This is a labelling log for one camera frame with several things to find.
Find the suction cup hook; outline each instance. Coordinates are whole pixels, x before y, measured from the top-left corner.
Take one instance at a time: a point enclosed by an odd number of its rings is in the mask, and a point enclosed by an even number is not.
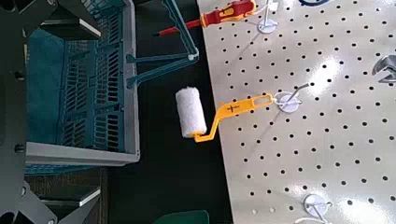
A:
[[[295,112],[300,104],[303,102],[297,99],[298,97],[298,91],[302,90],[303,88],[309,87],[309,84],[305,84],[299,88],[293,93],[289,91],[282,91],[278,92],[277,94],[274,95],[276,98],[276,104],[279,106],[279,109],[283,112],[286,113],[292,113]],[[279,94],[284,94],[282,97],[277,98]]]

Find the plastic crate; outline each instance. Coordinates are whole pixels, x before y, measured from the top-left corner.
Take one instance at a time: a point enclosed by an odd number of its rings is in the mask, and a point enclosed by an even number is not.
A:
[[[138,148],[127,149],[124,144],[123,7],[114,7],[107,1],[82,2],[98,22],[100,40],[62,41],[40,30],[31,37],[27,67],[31,77],[28,79],[28,141],[138,153]],[[61,62],[56,60],[60,51]],[[46,64],[53,69],[48,71]],[[36,85],[38,79],[42,80],[41,88]],[[52,98],[46,103],[42,102],[43,97]],[[57,106],[52,105],[55,97]],[[46,107],[51,107],[52,113],[37,121],[48,110]],[[28,164],[25,173],[48,175],[79,169],[87,167]]]

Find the green object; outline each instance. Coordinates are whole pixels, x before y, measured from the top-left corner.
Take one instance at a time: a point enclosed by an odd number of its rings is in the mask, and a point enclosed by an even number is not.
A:
[[[153,224],[209,224],[209,214],[205,210],[172,213],[158,218]]]

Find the paint roller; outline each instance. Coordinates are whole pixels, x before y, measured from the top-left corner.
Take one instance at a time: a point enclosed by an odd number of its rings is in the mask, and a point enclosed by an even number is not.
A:
[[[206,123],[198,90],[190,87],[182,89],[176,93],[176,101],[183,137],[194,138],[195,142],[198,143],[212,140],[222,119],[271,105],[275,99],[273,95],[267,93],[249,99],[221,104],[208,135],[204,135],[206,133]]]

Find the orange handle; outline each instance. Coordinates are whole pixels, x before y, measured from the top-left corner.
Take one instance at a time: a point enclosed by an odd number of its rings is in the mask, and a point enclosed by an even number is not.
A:
[[[222,10],[214,10],[201,15],[201,24],[207,27],[211,24],[219,24],[224,21],[240,21],[251,16],[256,10],[254,0],[233,1]]]

